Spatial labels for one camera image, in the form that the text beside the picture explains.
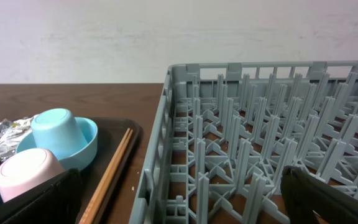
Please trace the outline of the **silver foil wrapper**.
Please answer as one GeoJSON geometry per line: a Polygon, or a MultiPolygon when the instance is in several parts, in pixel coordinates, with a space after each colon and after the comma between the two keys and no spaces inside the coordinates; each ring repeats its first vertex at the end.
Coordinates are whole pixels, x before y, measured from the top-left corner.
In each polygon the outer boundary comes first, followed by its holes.
{"type": "Polygon", "coordinates": [[[19,143],[31,133],[31,122],[37,114],[15,121],[4,119],[0,122],[0,162],[16,153],[19,143]]]}

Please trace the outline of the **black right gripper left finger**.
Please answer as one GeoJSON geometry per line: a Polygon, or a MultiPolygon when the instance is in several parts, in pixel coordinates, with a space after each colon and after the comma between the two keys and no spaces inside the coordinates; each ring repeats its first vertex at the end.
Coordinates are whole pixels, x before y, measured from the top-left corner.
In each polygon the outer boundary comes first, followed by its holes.
{"type": "Polygon", "coordinates": [[[79,170],[69,169],[0,205],[0,223],[74,223],[82,192],[79,170]]]}

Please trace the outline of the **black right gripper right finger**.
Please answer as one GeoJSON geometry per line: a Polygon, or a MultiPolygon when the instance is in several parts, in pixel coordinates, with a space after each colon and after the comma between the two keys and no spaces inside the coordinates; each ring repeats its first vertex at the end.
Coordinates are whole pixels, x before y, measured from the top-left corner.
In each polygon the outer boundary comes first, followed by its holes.
{"type": "Polygon", "coordinates": [[[358,200],[299,167],[283,168],[280,190],[291,223],[358,223],[358,200]]]}

